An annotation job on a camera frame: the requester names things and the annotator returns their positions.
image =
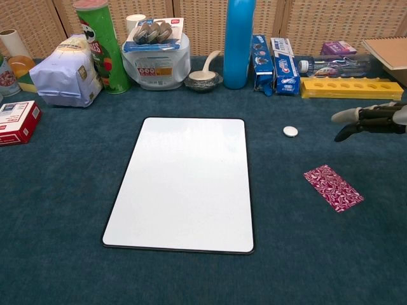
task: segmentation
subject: pringles can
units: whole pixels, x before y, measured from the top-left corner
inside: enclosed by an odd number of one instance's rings
[[[0,54],[0,94],[4,97],[17,94],[21,91],[17,79],[7,63],[7,60]]]
[[[79,0],[73,6],[105,90],[111,94],[127,91],[131,83],[123,67],[107,0]]]

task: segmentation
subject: green pringles can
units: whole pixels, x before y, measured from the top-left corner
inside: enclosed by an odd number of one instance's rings
[[[116,94],[131,87],[121,59],[107,0],[79,0],[74,4],[103,86]]]

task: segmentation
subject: robotic hand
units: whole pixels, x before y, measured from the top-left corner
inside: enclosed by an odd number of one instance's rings
[[[390,102],[367,108],[352,108],[334,114],[335,123],[349,123],[336,135],[335,142],[349,138],[353,133],[406,133],[407,104]]]

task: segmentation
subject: paper towel roll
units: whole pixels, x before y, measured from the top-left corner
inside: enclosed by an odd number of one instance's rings
[[[142,21],[146,19],[145,15],[142,14],[136,14],[136,15],[130,15],[126,17],[126,25],[127,25],[127,35],[130,34],[132,29],[137,25],[139,21]]]
[[[0,39],[6,46],[11,56],[24,55],[32,58],[16,30],[10,29],[1,31]]]

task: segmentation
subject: orange lid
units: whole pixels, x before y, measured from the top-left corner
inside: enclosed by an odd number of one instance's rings
[[[78,0],[73,4],[75,10],[90,11],[107,6],[107,0]]]

